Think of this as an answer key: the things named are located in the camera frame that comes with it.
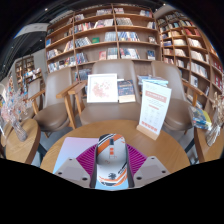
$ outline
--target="white wall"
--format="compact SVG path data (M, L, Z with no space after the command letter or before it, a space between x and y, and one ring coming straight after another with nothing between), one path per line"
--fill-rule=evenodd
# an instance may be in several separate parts
M45 49L42 49L40 51L37 51L33 54L31 54L33 56L33 59L34 59L34 68L37 69L37 68L41 68L41 71L42 71L42 75L43 75L43 78L44 78L44 82L46 82L46 78L47 78L47 75L48 75L48 72L47 72L47 65L46 65L46 54L45 54ZM18 83L17 83L17 77L16 77L16 71L15 71L15 63L19 60L21 60L22 58L17 58L8 75L12 72L12 81L13 81L13 88L15 91L18 90Z

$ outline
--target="white object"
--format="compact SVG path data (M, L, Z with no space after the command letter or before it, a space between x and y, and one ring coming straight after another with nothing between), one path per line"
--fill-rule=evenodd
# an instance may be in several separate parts
M87 103L117 102L117 74L89 75L87 91Z
M170 102L171 89L143 80L139 125L159 135Z

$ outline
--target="stack of books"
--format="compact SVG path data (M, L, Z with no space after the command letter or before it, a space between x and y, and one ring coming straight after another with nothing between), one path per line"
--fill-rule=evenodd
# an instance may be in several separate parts
M117 48L108 48L107 59L117 59Z
M76 62L77 62L78 65L88 62L86 54L85 53L76 54Z
M174 45L176 45L176 46L187 45L187 44L186 44L186 41L183 40L183 39L176 39L176 40L173 40L173 43L174 43Z
M152 13L150 11L141 10L140 16L147 16L147 17L152 18Z
M53 50L50 50L47 52L47 60L61 54L62 51L61 50L58 50L58 49L53 49Z
M105 26L113 26L113 23L114 23L114 19L99 20L95 23L94 28L101 28L101 27L105 27Z
M116 14L124 14L124 9L123 8L114 8L114 11Z
M163 27L160 27L159 29L160 29L160 32L162 33L162 32L169 30L170 28L169 28L169 26L163 26Z
M91 41L89 40L88 37L84 37L84 38L79 38L75 40L75 46L76 47L82 47L82 46L86 46L86 45L91 45Z
M175 37L175 36L180 36L181 34L180 34L180 32L179 31L172 31L172 32L169 32L168 33L168 35L169 35L169 37Z
M101 16L101 15L106 15L111 13L112 13L112 9L100 9L100 10L97 10L96 15Z
M191 38L188 38L188 41L190 43L190 46L201 47L202 48L200 41L194 40L194 39L191 39Z
M179 66L179 67L184 68L184 62L179 60L179 59L176 59L176 65Z
M165 58L164 57L164 62L166 62L166 63L168 63L168 64L174 64L174 62L173 62L173 59L171 59L171 58Z
M119 41L140 41L135 32L117 32Z
M202 67L201 65L198 65L194 62L191 62L191 71L202 75L206 79L208 78L207 70L204 67Z
M202 53L197 52L197 51L191 51L191 57L194 58L194 59L197 59L199 61L204 61L204 62L209 63L209 56L208 56L208 54L205 54L205 58L204 58Z
M106 32L104 41L116 41L116 32Z
M122 59L140 59L137 49L120 48L120 55Z
M92 22L82 23L82 24L79 24L79 25L75 25L74 26L74 31L75 31L75 33L79 33L79 32L85 31L85 30L93 29L94 26L95 26L95 23L92 23ZM72 28L69 29L69 34L73 34L72 33Z
M166 20L165 19L158 19L157 22L158 22L158 25L161 25L163 23L166 23Z
M186 57L186 53L182 49L175 49L175 55L176 56L184 56L184 57Z
M89 68L79 70L80 80L88 80L88 75L92 74L92 70ZM78 81L77 72L75 72L75 81Z
M172 49L163 49L163 54L164 55L173 55L173 50Z
M189 111L193 127L211 130L212 122L206 111L192 106L189 106Z
M223 72L222 66L213 59L213 65L220 71Z
M172 20L172 19L176 19L176 15L175 14L172 14L172 15L167 15L165 16L167 20Z
M191 21L183 21L183 20L180 20L180 23L182 26L194 26L194 24L191 22Z
M66 52L66 51L70 51L70 50L73 50L73 49L74 49L74 46L73 46L73 40L70 40L70 41L67 42L67 44L65 45L64 52Z
M163 46L164 46L164 47L172 46L172 41L171 41L171 40L164 41L164 42L163 42Z
M130 18L116 18L117 25L133 26Z
M156 23L155 22L148 22L147 28L149 28L149 29L156 29Z
M170 29L180 27L178 23L173 23L173 24L169 23L168 26L169 26Z
M190 102L190 104L192 104L193 97L191 95L187 95L187 100ZM196 106L200 109L203 109L202 104L198 100L196 101Z
M79 14L79 15L76 15L75 16L75 21L80 21L82 19L85 19L84 15L83 14Z
M75 57L72 56L70 58L66 58L65 60L60 60L58 62L51 63L48 65L48 68L50 72L54 72L65 67L75 66L75 65L76 65Z
M185 17L185 15L182 14L181 12L174 12L174 13L177 15L177 17Z

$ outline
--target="bookshelf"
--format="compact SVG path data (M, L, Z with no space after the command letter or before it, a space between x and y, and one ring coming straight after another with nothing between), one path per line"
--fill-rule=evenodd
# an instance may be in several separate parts
M35 70L33 56L22 58L21 60L19 60L15 63L17 83L18 83L18 87L22 88L22 91L25 90L25 86L28 90L29 84L39 78L41 79L41 89L44 88L45 83L44 83L44 79L43 79L41 71L39 73L35 74L35 78L33 78L33 75L29 75L29 76L24 75L27 72L31 72L33 70Z
M169 19L169 18L172 18L172 15L174 15L175 13L179 13L179 16L176 15L175 18ZM174 65L177 65L176 63L178 59L183 61L184 68L177 65L177 67L182 73L182 79L186 79L189 82L189 84L191 84L190 80L192 76L198 79L197 88L200 89L204 94L201 96L198 96L197 100L202 104L202 109L207 111L208 114L211 117L213 117L215 112L212 109L214 93L217 92L218 95L222 93L219 86L217 86L217 83L215 80L216 77L219 77L220 79L222 79L222 71L223 71L222 64L218 55L213 49L211 43L209 42L208 38L205 36L205 34L194 24L190 24L191 26L185 26L181 22L181 20L185 22L186 21L190 22L191 20L188 19L186 16L184 16L182 13L181 14L180 13L181 12L179 10L173 10L160 16L157 19L157 24L158 24L158 28L160 32L162 60L164 61L164 58L170 58L173 60ZM174 22L176 22L179 25L179 27L172 28L170 24L172 24L174 27ZM191 42L190 42L191 40L189 38L199 41L201 44L201 47L191 46ZM177 39L184 40L186 42L186 45L182 45L182 46L174 45L173 44L174 40L177 40ZM164 46L164 42L166 41L172 41L172 46L167 46L167 47ZM172 55L164 54L164 52L165 53L168 52L168 50L166 49L173 50L173 54ZM183 50L185 52L185 56L176 55L175 54L176 49ZM204 61L202 61L202 58L199 58L198 56L193 57L191 51L200 53L202 57L204 58ZM193 68L194 65L192 63L202 66L206 70L207 77L201 73L196 72ZM207 87L209 87L208 95L205 94L205 90ZM193 97L193 92L189 88L184 86L184 90L185 90L186 97L188 95Z
M124 13L116 13L117 8L123 8ZM111 14L97 15L98 10L111 9ZM140 15L140 11L149 11L152 17ZM75 17L83 14L82 20L76 21ZM129 18L133 24L131 25L118 25L117 18ZM112 26L105 26L100 28L92 28L84 30L78 33L69 32L74 26L83 23L96 23L102 19L112 19ZM131 59L134 62L136 75L147 75L151 74L151 61L148 59L147 50L155 51L156 60L162 60L161 47L159 44L159 30L147 28L149 22L155 22L154 14L150 8L128 5L128 4L105 4L91 8L85 8L78 10L68 15L66 18L58 21L57 23L48 27L48 35L45 39L45 44L51 41L51 44L46 44L46 55L50 50L57 49L62 53L54 56L47 60L48 71L50 72L49 66L51 63L57 63L60 60L65 61L68 58L74 57L77 62L76 54L84 53L87 56L88 62L81 64L71 64L73 80L75 79L75 73L79 74L82 69L91 69L93 64L99 61L99 52L106 51L108 54L108 48L117 48L117 58L120 59L120 48L131 48L137 49L140 59ZM116 38L113 41L104 41L106 32L115 32ZM135 32L138 35L140 41L120 41L118 39L118 32ZM149 42L149 36L155 37L157 44ZM81 47L76 47L75 41L79 38L87 37L91 42L92 38L99 37L99 43L92 43ZM68 41L73 41L73 49L64 51Z

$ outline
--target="paper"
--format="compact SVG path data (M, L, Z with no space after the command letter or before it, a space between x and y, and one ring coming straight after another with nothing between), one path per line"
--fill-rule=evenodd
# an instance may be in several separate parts
M170 102L171 89L143 80L139 125L159 135Z
M96 145L98 138L74 138L67 137L58 154L57 161L54 166L53 174L62 166L68 158L77 158L89 147Z
M117 74L88 76L87 103L117 102Z

